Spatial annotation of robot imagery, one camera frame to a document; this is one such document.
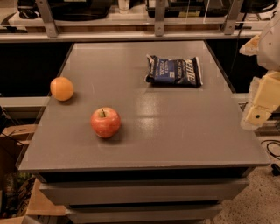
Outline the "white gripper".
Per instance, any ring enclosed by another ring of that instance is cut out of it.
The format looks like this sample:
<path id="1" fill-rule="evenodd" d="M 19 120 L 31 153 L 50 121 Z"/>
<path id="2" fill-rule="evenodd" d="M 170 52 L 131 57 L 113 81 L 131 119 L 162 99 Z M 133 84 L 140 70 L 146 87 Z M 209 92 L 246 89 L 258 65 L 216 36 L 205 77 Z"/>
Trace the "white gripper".
<path id="1" fill-rule="evenodd" d="M 244 44 L 239 53 L 257 55 L 257 63 L 268 71 L 262 78 L 254 77 L 249 86 L 248 104 L 244 122 L 262 126 L 280 106 L 280 13 L 264 27 L 261 35 L 255 35 Z"/>

